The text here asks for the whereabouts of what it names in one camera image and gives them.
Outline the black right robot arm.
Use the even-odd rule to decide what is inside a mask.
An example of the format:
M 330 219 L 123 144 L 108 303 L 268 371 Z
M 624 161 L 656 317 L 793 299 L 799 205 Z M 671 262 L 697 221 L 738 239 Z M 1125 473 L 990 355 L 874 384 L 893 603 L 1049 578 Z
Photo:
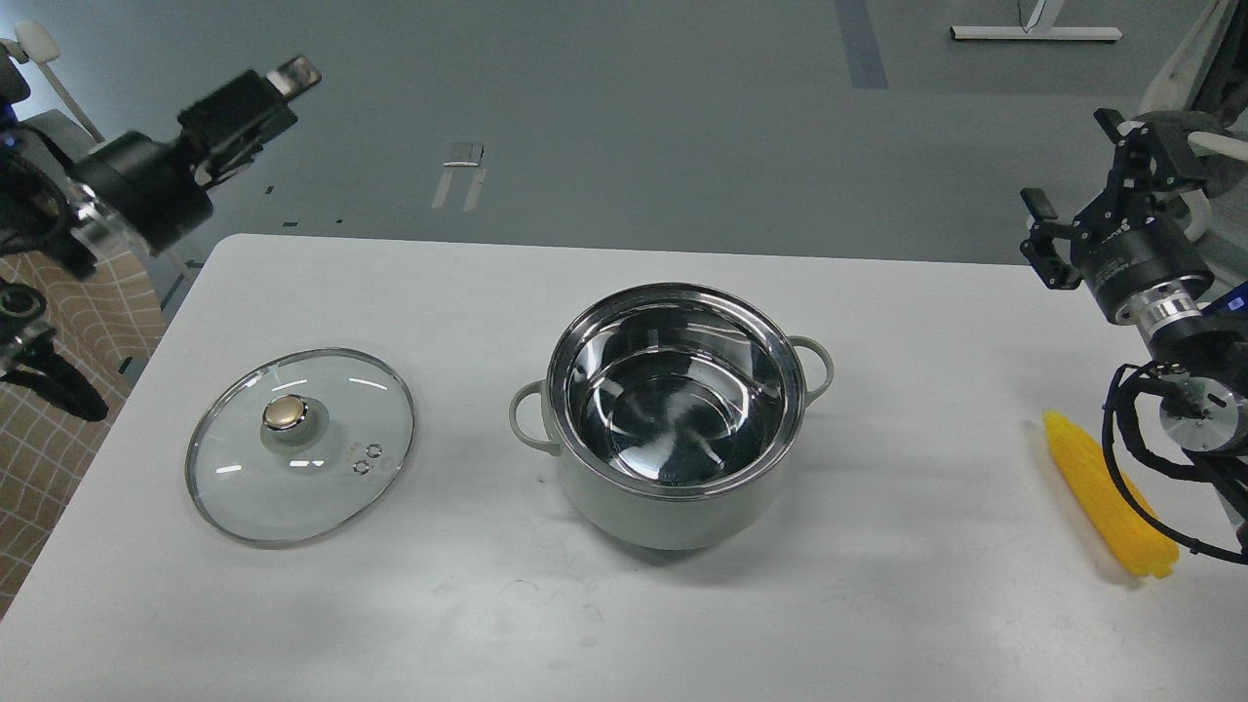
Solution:
M 1111 485 L 1151 530 L 1223 563 L 1246 565 L 1246 309 L 1231 297 L 1201 306 L 1214 274 L 1172 212 L 1207 182 L 1211 157 L 1246 157 L 1209 115 L 1128 119 L 1097 107 L 1113 147 L 1104 189 L 1062 221 L 1043 190 L 1025 189 L 1030 222 L 1020 252 L 1046 289 L 1086 286 L 1107 324 L 1132 326 L 1149 351 L 1119 366 L 1102 413 Z M 1216 490 L 1236 550 L 1172 528 L 1131 493 L 1114 446 L 1152 471 Z

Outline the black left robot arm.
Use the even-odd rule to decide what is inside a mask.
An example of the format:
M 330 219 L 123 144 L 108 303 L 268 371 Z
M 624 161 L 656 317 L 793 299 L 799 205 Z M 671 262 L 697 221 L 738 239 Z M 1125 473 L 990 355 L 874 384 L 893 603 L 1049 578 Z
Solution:
M 213 214 L 211 191 L 297 122 L 295 97 L 322 74 L 298 55 L 247 70 L 178 112 L 168 142 L 124 132 L 80 157 L 2 97 L 2 254 L 44 254 L 84 281 L 117 249 L 163 254 Z

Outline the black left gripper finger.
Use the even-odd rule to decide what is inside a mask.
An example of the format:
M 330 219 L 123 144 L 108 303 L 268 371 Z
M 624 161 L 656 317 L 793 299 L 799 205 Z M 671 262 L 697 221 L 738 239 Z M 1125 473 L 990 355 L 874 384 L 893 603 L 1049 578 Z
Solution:
M 178 145 L 201 186 L 218 186 L 255 162 L 267 142 L 297 124 L 291 102 L 321 84 L 303 55 L 260 74 L 247 70 L 178 112 Z

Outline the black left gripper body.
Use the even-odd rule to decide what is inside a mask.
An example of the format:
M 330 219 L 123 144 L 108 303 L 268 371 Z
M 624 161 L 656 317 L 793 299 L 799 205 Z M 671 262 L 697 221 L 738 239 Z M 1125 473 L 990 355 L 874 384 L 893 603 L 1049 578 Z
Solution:
M 213 214 L 196 181 L 201 152 L 191 139 L 157 141 L 124 132 L 74 161 L 74 181 L 124 219 L 152 256 L 168 252 Z

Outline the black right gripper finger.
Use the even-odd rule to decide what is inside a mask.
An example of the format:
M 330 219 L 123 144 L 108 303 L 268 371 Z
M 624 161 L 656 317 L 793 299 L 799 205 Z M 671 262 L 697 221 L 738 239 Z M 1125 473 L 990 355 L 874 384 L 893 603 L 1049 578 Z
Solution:
M 1191 146 L 1191 135 L 1207 132 L 1207 114 L 1154 110 L 1124 117 L 1114 107 L 1097 107 L 1094 121 L 1113 146 L 1104 190 L 1094 214 L 1109 219 L 1163 215 L 1186 229 L 1199 220 L 1186 204 L 1206 187 L 1207 170 Z
M 1027 237 L 1020 244 L 1020 252 L 1025 255 L 1026 262 L 1046 289 L 1061 292 L 1078 289 L 1082 281 L 1080 271 L 1061 257 L 1056 246 L 1057 241 L 1072 244 L 1077 229 L 1058 221 L 1058 214 L 1042 189 L 1021 189 L 1020 197 L 1031 222 Z

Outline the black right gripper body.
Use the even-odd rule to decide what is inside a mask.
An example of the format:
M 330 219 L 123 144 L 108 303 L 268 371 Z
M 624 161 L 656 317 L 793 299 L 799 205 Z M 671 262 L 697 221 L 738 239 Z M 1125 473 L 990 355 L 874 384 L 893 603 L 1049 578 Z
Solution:
M 1181 290 L 1199 297 L 1214 276 L 1181 226 L 1163 214 L 1109 219 L 1083 214 L 1072 224 L 1071 267 L 1107 324 L 1129 324 L 1136 294 Z

